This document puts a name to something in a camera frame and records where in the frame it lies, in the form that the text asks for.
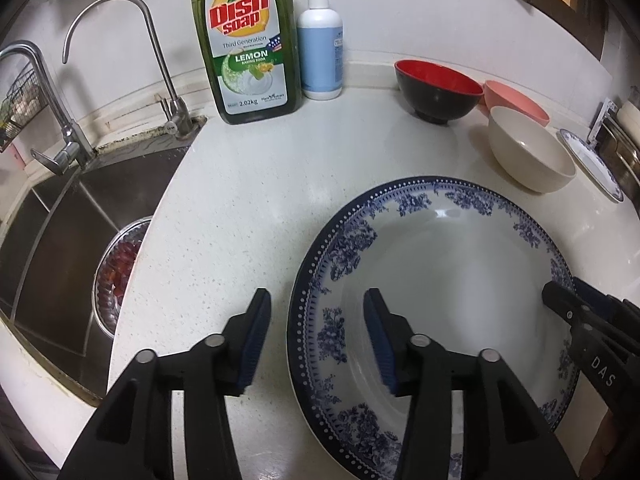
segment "green bottle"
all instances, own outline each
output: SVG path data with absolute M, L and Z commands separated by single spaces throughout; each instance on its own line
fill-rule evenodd
M 220 116 L 241 124 L 302 102 L 293 0 L 191 0 Z

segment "sink basin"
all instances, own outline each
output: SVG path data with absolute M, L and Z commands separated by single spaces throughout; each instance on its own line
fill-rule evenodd
M 44 181 L 0 246 L 0 310 L 37 359 L 85 393 L 105 394 L 111 355 L 92 314 L 100 258 L 120 229 L 153 215 L 190 142 L 155 137 Z

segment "black wire rack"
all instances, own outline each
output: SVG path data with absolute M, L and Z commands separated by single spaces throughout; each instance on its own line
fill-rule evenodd
M 28 64 L 12 83 L 0 106 L 0 153 L 46 105 L 35 72 Z

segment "countertop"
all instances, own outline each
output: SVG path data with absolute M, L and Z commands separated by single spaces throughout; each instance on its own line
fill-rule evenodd
M 242 474 L 352 478 L 316 441 L 295 399 L 285 342 L 289 296 L 306 251 L 331 216 L 365 190 L 406 176 L 463 178 L 503 194 L 546 229 L 574 275 L 640 303 L 640 223 L 630 200 L 612 202 L 580 169 L 558 192 L 528 191 L 494 159 L 487 122 L 475 109 L 434 126 L 412 115 L 397 91 L 369 89 L 305 101 L 294 114 L 243 126 L 213 113 L 146 234 L 118 322 L 110 384 L 140 349 L 180 352 L 221 331 L 265 287 L 273 314 L 254 384 L 226 402 Z M 182 479 L 179 404 L 174 462 Z M 603 413 L 581 379 L 558 429 L 574 465 Z M 66 428 L 75 430 L 81 427 Z

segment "bottle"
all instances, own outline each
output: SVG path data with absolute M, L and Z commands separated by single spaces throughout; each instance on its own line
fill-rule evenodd
M 329 0 L 308 0 L 298 18 L 302 91 L 310 99 L 334 99 L 342 89 L 342 18 Z
M 191 0 L 220 116 L 241 124 L 302 102 L 293 0 Z

